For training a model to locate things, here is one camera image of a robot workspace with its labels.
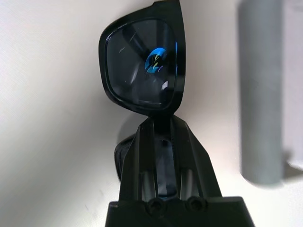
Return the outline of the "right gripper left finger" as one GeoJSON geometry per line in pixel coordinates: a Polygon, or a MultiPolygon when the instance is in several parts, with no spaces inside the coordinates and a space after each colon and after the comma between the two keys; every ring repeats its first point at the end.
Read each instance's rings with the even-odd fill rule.
{"type": "Polygon", "coordinates": [[[158,196],[154,122],[141,123],[123,161],[120,201],[150,201],[158,196]]]}

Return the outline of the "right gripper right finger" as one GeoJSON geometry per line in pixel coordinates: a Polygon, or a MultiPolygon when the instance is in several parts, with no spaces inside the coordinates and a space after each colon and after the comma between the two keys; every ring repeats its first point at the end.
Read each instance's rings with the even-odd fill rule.
{"type": "Polygon", "coordinates": [[[188,124],[172,116],[170,129],[178,197],[222,197],[210,157],[188,124]]]}

